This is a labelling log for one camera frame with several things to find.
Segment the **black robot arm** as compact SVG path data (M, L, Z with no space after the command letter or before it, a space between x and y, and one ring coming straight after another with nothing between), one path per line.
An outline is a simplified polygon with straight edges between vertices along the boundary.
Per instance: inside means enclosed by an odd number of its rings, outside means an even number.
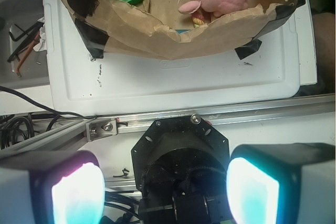
M157 120L131 150L142 197L106 191L89 151L2 151L1 223L335 223L335 146L242 144L204 120Z

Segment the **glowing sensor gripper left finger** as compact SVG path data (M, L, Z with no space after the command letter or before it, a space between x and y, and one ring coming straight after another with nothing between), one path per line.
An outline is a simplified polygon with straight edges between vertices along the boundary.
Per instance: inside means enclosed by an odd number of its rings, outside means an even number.
M104 199L89 151L1 151L1 223L99 223Z

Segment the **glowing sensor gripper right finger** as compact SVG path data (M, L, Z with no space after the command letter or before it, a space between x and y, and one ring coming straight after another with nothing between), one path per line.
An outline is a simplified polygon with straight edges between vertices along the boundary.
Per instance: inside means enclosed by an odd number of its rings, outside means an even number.
M236 223L335 223L335 146L242 144L226 190Z

